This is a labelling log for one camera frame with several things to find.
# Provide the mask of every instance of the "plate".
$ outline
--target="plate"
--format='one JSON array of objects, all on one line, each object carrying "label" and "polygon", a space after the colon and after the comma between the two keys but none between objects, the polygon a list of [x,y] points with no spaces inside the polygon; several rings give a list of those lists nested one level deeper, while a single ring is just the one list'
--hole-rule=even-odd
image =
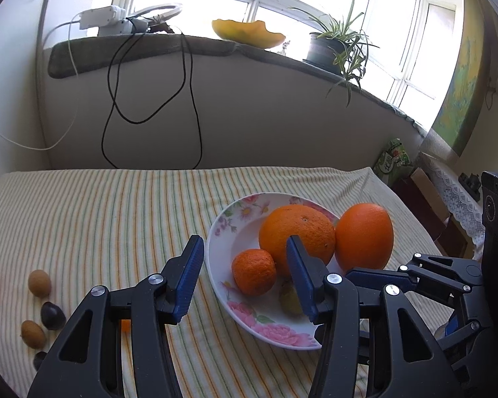
[{"label": "plate", "polygon": [[[273,288],[258,297],[248,297],[236,287],[231,263],[243,250],[259,248],[258,232],[266,217],[284,205],[301,204],[322,212],[335,225],[339,219],[327,208],[312,200],[285,193],[256,193],[227,206],[214,220],[208,232],[205,264],[214,292],[232,318],[257,338],[291,350],[317,350],[314,326],[304,315],[291,316],[279,303],[279,289],[284,279],[278,278]],[[327,266],[330,272],[341,273],[335,257]]]}]

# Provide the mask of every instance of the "dark purple fruit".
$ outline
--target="dark purple fruit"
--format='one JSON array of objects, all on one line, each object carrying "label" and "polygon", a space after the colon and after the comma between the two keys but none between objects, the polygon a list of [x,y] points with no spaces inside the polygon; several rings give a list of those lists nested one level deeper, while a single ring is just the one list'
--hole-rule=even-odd
[{"label": "dark purple fruit", "polygon": [[33,368],[35,368],[35,371],[39,370],[45,357],[46,352],[38,352],[35,354],[35,357],[33,358]]},{"label": "dark purple fruit", "polygon": [[57,329],[62,329],[65,326],[66,317],[57,305],[45,302],[41,308],[41,321],[46,329],[57,331]]}]

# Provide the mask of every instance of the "bed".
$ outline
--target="bed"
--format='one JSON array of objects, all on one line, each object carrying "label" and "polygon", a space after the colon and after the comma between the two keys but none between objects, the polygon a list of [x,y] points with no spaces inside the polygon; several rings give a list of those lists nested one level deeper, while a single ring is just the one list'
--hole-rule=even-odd
[{"label": "bed", "polygon": [[[134,286],[178,256],[192,234],[206,238],[217,214],[234,200],[262,191],[306,197],[336,214],[358,202],[389,212],[395,241],[388,268],[415,252],[438,255],[430,237],[370,168],[241,167],[195,171],[60,170],[11,173],[0,179],[0,374],[25,397],[36,374],[36,351],[19,337],[26,319],[40,322],[47,299],[27,288],[30,271],[52,279],[49,300],[66,316],[93,286]],[[430,330],[451,310],[409,298]],[[48,350],[57,333],[46,332]],[[239,328],[217,302],[203,266],[189,314],[168,327],[171,354],[186,397],[308,395],[319,351],[273,347]],[[130,337],[123,335],[126,396],[136,397]],[[365,395],[359,365],[356,395]]]}]

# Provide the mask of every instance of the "small orange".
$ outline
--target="small orange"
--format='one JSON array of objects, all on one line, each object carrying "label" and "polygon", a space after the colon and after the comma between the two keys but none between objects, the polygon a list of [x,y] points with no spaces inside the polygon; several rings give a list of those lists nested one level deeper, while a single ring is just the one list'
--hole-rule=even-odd
[{"label": "small orange", "polygon": [[308,254],[328,265],[336,245],[330,220],[309,206],[281,206],[269,214],[258,234],[260,248],[273,256],[279,275],[291,275],[286,259],[286,241],[291,235],[299,235]]},{"label": "small orange", "polygon": [[121,329],[122,329],[122,332],[124,334],[128,334],[129,332],[131,332],[131,320],[129,319],[122,319],[122,323],[121,323]]},{"label": "small orange", "polygon": [[344,271],[384,269],[393,251],[393,224],[379,205],[353,205],[336,225],[336,260]]},{"label": "small orange", "polygon": [[263,295],[277,280],[273,258],[258,248],[242,251],[232,261],[231,268],[236,285],[248,296]]}]

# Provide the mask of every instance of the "spider plant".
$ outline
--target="spider plant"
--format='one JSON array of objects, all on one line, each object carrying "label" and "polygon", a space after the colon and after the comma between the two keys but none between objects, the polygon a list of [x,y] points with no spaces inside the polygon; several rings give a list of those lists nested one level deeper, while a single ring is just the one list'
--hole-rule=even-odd
[{"label": "spider plant", "polygon": [[341,70],[342,77],[341,81],[332,86],[332,88],[328,91],[330,92],[333,87],[345,83],[347,87],[347,106],[349,106],[351,102],[351,81],[356,81],[358,88],[362,89],[360,84],[360,80],[365,76],[365,66],[369,60],[369,46],[378,47],[369,43],[369,37],[365,34],[363,29],[359,31],[355,31],[351,29],[352,24],[356,19],[363,16],[364,13],[360,12],[354,18],[352,18],[352,12],[354,10],[354,0],[351,2],[351,7],[349,8],[347,19],[342,18],[341,21],[338,21],[330,14],[325,14],[323,16],[315,16],[306,10],[299,9],[293,7],[292,9],[299,10],[302,13],[308,15],[311,21],[317,23],[320,26],[321,34],[317,36],[317,38],[328,38],[334,39],[340,42],[345,50],[341,53],[337,53],[332,47],[335,59],[333,64],[338,66]]}]

